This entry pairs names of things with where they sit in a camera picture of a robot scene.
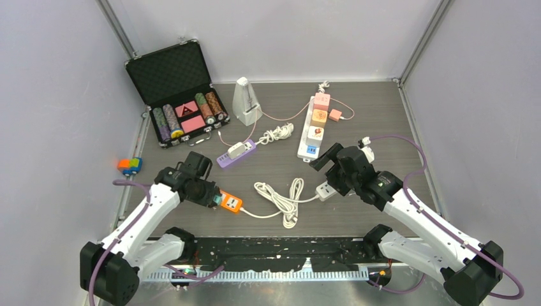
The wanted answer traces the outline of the teal charger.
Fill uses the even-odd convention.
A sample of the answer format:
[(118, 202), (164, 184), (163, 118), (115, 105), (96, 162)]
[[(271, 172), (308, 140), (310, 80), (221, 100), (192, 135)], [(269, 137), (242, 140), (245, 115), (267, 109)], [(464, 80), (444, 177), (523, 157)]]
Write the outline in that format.
[(223, 194), (221, 192), (216, 193), (213, 197), (213, 204), (219, 207), (221, 206), (222, 202), (223, 202)]

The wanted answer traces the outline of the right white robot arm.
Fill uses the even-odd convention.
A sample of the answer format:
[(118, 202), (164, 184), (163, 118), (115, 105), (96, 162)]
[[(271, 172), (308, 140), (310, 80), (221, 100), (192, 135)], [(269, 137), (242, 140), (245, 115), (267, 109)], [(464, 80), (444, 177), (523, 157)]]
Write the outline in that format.
[(426, 274), (443, 285), (459, 305), (480, 305), (503, 278), (503, 249), (485, 244), (458, 230), (423, 204), (394, 174), (376, 171), (374, 153), (367, 145), (344, 147), (335, 143), (310, 167), (325, 172), (327, 183), (340, 195), (353, 191), (379, 211), (395, 218), (421, 239), (410, 240), (379, 224), (363, 238), (371, 261), (393, 259)]

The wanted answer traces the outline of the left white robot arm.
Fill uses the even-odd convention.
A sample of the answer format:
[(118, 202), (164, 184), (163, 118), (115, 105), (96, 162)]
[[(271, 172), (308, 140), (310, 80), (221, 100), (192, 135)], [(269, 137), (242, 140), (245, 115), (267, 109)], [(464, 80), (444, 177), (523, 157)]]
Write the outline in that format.
[(197, 250), (195, 236), (172, 227), (157, 241), (145, 245), (159, 223), (182, 202), (214, 208), (221, 193), (208, 176), (212, 161), (191, 151), (175, 167), (159, 171), (153, 184), (115, 180), (115, 186), (141, 188), (144, 198), (132, 213), (101, 241), (86, 243), (80, 251), (80, 287), (87, 291), (90, 305), (95, 299), (111, 305), (126, 305), (140, 281), (163, 265), (177, 260), (190, 263)]

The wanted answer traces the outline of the white adapter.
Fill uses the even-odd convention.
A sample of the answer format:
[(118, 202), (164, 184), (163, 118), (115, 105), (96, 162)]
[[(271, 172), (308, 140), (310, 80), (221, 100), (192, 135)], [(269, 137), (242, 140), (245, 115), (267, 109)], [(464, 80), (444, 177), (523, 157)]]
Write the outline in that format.
[(244, 143), (238, 142), (235, 145), (232, 145), (228, 150), (228, 156), (230, 159), (236, 159), (245, 152), (246, 148)]

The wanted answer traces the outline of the white cube socket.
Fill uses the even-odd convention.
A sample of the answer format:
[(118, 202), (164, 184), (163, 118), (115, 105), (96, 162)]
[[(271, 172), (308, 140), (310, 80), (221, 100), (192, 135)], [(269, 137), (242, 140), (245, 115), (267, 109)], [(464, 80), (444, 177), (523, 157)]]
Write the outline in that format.
[(309, 126), (306, 137), (306, 145), (321, 147), (325, 129), (318, 126)]

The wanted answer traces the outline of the pink cube socket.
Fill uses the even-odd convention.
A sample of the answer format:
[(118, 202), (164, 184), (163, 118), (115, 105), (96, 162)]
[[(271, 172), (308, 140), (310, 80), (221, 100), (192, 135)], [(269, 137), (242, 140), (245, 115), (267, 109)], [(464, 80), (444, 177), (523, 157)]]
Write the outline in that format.
[(329, 111), (330, 94), (317, 92), (314, 96), (313, 107), (315, 110)]

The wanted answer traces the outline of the purple power strip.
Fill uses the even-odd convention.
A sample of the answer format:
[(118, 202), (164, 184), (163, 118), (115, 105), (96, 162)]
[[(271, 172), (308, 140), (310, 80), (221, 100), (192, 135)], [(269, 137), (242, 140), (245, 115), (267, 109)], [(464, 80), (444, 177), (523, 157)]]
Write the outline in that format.
[(216, 158), (216, 162), (221, 168), (228, 168), (235, 163), (239, 163), (256, 151), (256, 144), (253, 140), (244, 143), (236, 143), (230, 147), (226, 153)]

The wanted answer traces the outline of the salmon pink charger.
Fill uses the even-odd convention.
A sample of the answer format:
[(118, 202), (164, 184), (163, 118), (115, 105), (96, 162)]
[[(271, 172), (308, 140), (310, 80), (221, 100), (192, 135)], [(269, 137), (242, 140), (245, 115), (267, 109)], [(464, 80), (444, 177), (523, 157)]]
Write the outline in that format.
[(342, 118), (342, 112), (337, 109), (332, 109), (328, 114), (328, 119), (339, 122)]

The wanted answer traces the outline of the tan dragon cube socket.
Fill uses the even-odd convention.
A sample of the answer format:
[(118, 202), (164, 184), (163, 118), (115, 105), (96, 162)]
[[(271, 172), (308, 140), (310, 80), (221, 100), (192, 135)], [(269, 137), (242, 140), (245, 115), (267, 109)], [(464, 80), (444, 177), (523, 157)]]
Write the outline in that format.
[(310, 125), (314, 127), (324, 128), (327, 123), (328, 112), (325, 110), (314, 109), (311, 117)]

